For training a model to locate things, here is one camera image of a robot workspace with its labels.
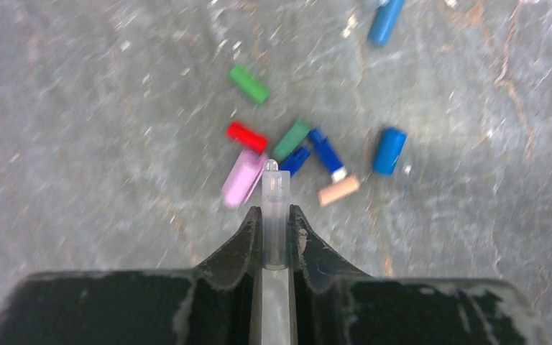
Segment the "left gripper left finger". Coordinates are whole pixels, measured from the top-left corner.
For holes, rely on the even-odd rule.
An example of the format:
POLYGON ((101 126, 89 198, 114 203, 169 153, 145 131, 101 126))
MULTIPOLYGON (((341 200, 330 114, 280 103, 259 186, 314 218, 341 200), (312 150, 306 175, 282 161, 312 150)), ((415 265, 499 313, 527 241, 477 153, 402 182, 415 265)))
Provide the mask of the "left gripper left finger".
POLYGON ((38 272, 0 310, 0 344, 258 344, 262 212, 186 269, 38 272))

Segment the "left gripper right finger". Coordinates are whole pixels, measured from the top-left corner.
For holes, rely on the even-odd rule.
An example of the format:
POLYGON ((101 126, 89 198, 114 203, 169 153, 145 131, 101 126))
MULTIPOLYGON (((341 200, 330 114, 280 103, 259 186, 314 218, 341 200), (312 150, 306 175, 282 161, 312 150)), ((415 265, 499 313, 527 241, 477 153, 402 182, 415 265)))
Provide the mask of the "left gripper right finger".
POLYGON ((345 260, 291 206, 294 344, 546 344, 513 285, 482 278, 373 277, 345 260))

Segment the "peach marker cap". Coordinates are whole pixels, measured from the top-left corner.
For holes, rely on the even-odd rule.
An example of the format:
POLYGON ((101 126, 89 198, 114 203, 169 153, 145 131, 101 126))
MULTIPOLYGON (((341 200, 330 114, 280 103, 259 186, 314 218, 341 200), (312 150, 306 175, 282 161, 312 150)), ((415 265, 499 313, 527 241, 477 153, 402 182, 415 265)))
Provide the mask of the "peach marker cap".
POLYGON ((359 190, 359 180, 351 175, 337 183, 322 188, 318 192, 318 201, 321 206, 327 206, 337 200, 345 198, 359 190))

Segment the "clear pen cap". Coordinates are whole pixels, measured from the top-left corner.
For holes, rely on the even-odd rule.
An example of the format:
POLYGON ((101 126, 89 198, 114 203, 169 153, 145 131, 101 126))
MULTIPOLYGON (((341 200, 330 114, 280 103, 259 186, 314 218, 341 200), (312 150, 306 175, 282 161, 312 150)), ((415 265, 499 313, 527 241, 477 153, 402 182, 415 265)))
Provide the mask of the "clear pen cap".
POLYGON ((288 267, 290 172, 268 160, 262 173, 262 262, 267 270, 288 267))

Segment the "purple highlighter cap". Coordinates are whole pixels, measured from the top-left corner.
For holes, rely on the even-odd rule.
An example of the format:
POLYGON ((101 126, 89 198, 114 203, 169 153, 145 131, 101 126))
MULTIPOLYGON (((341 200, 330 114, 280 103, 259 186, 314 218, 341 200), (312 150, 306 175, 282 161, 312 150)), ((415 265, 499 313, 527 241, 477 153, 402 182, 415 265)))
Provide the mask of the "purple highlighter cap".
POLYGON ((262 176, 269 157, 243 149, 221 189, 224 205, 236 209, 245 204, 262 176))

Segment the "dark blue marker cap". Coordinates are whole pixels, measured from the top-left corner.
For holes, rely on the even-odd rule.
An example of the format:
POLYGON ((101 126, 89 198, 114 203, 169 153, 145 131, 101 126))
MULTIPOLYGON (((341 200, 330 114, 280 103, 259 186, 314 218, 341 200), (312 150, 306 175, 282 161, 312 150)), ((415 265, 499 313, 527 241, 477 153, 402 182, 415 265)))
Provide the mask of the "dark blue marker cap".
POLYGON ((348 172, 328 137, 318 127, 314 127, 308 133, 308 138, 318 158, 328 170, 332 182, 338 183, 343 180, 348 172))

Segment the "red marker cap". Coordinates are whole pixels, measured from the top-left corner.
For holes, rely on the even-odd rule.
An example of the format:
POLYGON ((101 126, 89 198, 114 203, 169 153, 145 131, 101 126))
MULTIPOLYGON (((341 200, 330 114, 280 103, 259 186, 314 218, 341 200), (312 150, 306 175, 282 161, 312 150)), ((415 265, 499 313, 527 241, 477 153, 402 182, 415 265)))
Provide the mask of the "red marker cap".
POLYGON ((259 154, 265 151, 268 144, 265 135, 241 121, 233 121, 226 130, 226 136, 259 154))

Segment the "light green marker cap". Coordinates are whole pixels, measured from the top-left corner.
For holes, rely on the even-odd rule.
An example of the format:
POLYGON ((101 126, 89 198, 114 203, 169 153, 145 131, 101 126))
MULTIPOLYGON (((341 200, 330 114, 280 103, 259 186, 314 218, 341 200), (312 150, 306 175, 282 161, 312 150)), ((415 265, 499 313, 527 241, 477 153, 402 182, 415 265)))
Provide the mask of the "light green marker cap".
POLYGON ((269 88, 241 65, 235 65, 230 70, 229 78, 244 95, 257 105, 262 105, 270 96, 269 88))

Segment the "light blue cap marker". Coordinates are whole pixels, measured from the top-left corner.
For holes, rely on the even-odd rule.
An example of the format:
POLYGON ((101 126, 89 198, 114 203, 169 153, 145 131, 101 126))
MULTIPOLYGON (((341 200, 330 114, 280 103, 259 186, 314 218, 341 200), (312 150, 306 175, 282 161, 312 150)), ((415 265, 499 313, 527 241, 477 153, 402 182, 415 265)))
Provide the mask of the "light blue cap marker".
POLYGON ((384 47, 397 24, 405 0, 374 1, 376 16, 369 30, 368 40, 380 47, 384 47))

